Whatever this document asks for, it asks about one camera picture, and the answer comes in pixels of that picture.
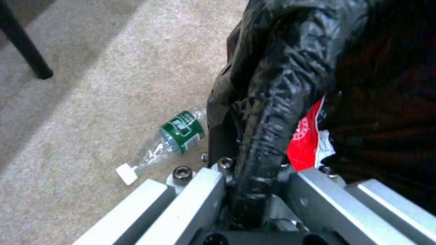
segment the beige carpet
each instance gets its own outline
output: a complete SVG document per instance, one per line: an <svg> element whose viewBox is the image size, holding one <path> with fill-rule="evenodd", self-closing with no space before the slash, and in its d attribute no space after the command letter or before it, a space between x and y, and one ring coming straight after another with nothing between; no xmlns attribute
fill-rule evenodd
<svg viewBox="0 0 436 245"><path fill-rule="evenodd" d="M246 0L8 0L54 70L38 80L0 36L0 244L68 244L147 178L115 168L183 109L205 105Z"/></svg>

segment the white bottle cap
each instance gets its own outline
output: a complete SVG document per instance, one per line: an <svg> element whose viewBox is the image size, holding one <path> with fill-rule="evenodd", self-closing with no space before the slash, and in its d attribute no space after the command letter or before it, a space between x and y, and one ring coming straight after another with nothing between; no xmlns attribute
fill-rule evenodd
<svg viewBox="0 0 436 245"><path fill-rule="evenodd" d="M130 185L138 178L135 171L127 163L116 168L116 172L124 181L124 183L126 183L126 185Z"/></svg>

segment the black chair leg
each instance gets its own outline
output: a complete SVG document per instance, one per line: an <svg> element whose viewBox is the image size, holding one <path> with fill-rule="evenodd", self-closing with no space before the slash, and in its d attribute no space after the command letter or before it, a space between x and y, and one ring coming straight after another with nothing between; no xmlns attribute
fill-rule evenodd
<svg viewBox="0 0 436 245"><path fill-rule="evenodd" d="M2 0L0 0L0 29L20 51L38 78L47 79L53 76L53 71Z"/></svg>

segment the red plastic bag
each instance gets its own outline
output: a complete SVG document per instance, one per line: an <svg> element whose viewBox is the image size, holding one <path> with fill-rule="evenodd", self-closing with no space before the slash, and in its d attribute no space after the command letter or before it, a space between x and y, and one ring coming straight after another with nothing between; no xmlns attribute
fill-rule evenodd
<svg viewBox="0 0 436 245"><path fill-rule="evenodd" d="M297 172L319 167L322 159L335 153L328 130L318 130L317 118L323 102L324 99L316 102L300 120L289 143L286 154Z"/></svg>

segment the plastic water bottle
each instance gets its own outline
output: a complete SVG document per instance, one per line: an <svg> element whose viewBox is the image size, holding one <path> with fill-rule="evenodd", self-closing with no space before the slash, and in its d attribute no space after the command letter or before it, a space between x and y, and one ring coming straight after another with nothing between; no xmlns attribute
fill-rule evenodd
<svg viewBox="0 0 436 245"><path fill-rule="evenodd" d="M130 185L149 165L185 154L204 138L206 130L206 110L182 111L159 127L154 136L144 142L137 156L119 166L116 172Z"/></svg>

